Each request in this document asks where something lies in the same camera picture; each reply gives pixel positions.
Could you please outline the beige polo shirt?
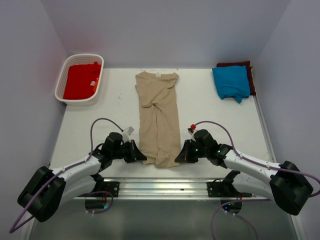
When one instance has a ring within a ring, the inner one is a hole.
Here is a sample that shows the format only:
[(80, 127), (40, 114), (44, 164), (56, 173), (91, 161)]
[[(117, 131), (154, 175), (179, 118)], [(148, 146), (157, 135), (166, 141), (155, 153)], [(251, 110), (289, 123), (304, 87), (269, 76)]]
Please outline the beige polo shirt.
[(179, 114), (174, 73), (143, 71), (135, 76), (139, 105), (139, 149), (146, 165), (172, 168), (181, 151)]

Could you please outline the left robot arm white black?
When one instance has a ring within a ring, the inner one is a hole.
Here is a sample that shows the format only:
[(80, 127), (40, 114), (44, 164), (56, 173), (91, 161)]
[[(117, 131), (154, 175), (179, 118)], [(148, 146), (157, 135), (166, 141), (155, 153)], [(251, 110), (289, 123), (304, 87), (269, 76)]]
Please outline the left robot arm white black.
[(110, 133), (104, 143), (83, 159), (63, 167), (50, 169), (46, 166), (36, 170), (17, 198), (39, 222), (51, 218), (62, 206), (76, 197), (92, 195), (106, 199), (112, 189), (104, 185), (100, 172), (111, 166), (114, 160), (126, 163), (146, 161), (133, 139), (124, 140), (124, 134)]

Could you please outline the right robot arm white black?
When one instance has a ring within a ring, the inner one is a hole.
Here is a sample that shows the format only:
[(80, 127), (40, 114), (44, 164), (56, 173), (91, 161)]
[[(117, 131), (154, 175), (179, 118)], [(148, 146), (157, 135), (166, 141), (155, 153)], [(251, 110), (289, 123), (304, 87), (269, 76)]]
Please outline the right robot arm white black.
[(246, 193), (263, 197), (274, 201), (290, 215), (297, 216), (314, 191), (294, 163), (250, 159), (230, 145), (217, 143), (206, 129), (194, 131), (174, 161), (194, 164), (200, 158), (230, 170), (222, 181), (222, 189), (227, 196)]

